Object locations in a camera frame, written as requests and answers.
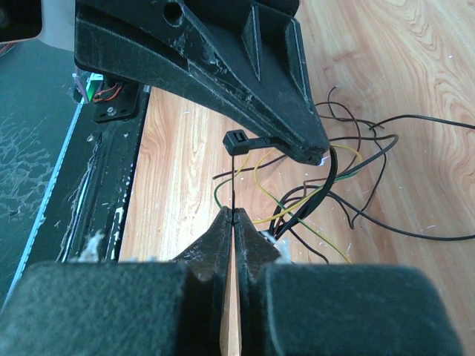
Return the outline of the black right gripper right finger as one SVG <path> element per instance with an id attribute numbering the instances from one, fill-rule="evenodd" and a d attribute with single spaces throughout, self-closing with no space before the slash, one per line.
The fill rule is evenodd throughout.
<path id="1" fill-rule="evenodd" d="M 283 263 L 239 208 L 243 355 L 462 355 L 431 281 L 410 266 Z"/>

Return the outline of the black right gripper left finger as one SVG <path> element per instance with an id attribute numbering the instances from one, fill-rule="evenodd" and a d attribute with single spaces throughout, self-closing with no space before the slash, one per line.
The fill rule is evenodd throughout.
<path id="1" fill-rule="evenodd" d="M 220 354 L 231 234 L 225 207 L 168 262 L 29 267 L 1 313 L 1 353 Z"/>

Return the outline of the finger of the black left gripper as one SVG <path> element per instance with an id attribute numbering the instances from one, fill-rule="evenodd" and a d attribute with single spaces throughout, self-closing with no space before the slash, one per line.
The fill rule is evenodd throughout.
<path id="1" fill-rule="evenodd" d="M 75 60 L 154 86 L 272 137 L 318 165 L 330 143 L 312 98 L 298 1 L 77 1 Z"/>

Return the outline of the black zip tie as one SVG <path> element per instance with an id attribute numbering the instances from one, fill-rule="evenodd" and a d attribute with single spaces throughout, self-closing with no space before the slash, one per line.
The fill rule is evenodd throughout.
<path id="1" fill-rule="evenodd" d="M 248 154 L 252 150 L 262 148 L 278 148 L 282 152 L 287 149 L 287 144 L 278 137 L 261 137 L 250 139 L 243 130 L 227 131 L 223 144 L 230 156 L 240 156 Z M 278 231 L 276 238 L 280 238 L 285 232 L 290 230 L 294 225 L 305 219 L 311 214 L 324 200 L 324 198 L 330 192 L 333 183 L 337 177 L 338 159 L 337 153 L 333 146 L 330 147 L 330 172 L 325 179 L 324 184 L 316 188 L 310 195 L 302 198 L 298 204 L 293 205 L 291 208 L 284 209 L 280 212 L 280 215 L 286 215 L 292 211 L 292 209 L 299 207 L 298 211 L 292 216 L 292 218 Z"/>

